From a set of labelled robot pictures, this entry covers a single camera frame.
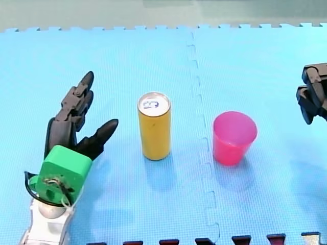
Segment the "plastic cup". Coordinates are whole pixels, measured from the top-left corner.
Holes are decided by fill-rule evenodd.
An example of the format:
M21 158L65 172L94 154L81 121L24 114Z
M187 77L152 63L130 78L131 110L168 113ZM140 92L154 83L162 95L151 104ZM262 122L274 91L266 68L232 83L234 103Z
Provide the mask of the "plastic cup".
M213 129L214 159L226 166L239 164L258 134L255 122L237 111L217 116Z

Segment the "black cable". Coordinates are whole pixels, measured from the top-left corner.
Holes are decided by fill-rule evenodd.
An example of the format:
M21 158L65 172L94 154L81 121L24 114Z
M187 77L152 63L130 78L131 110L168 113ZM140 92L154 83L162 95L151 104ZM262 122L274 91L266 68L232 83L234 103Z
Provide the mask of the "black cable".
M31 195L32 198L38 200L39 202L42 202L44 204L47 204L47 205L50 205L50 206L54 206L54 207L64 207L62 204L57 204L57 203L52 203L52 202L49 202L47 200L44 200L40 197L38 197L30 188L29 186L29 180L33 177L33 176L36 176L36 174L32 174L32 173L29 173L27 171L24 172L25 174L25 188L27 190L27 192ZM62 193L65 195L65 197L67 198L68 202L69 202L69 205L71 206L73 203L72 203L72 198L71 198L71 195L69 194L69 191L68 189L62 184L62 183L58 183Z

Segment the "yellow can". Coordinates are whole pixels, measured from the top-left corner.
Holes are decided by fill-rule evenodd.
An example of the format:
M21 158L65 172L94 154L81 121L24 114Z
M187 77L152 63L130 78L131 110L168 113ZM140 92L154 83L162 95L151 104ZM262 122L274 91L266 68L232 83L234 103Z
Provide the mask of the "yellow can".
M139 98L137 107L143 155L161 160L170 152L171 103L166 95L150 92Z

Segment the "blue foam mat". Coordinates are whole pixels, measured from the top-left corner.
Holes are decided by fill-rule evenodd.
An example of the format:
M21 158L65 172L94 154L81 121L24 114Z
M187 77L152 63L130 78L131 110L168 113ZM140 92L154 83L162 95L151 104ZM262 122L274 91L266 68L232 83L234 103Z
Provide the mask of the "blue foam mat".
M42 163L46 125L71 86L92 70L95 99L78 134L118 118L92 168L72 222L71 244L326 233L325 122L307 126L296 103L304 65L326 62L326 28L157 27L0 33L3 102L0 244L17 244L30 223L24 170ZM136 101L151 90L172 101L172 152L141 152ZM212 160L216 115L238 110L259 136L237 168Z

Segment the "can lid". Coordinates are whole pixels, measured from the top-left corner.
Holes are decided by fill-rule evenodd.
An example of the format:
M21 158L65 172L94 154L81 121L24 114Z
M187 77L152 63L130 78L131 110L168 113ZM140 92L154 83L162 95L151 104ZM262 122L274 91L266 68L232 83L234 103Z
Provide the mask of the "can lid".
M170 101L162 93L150 92L138 100L138 109L147 116L161 116L170 109Z

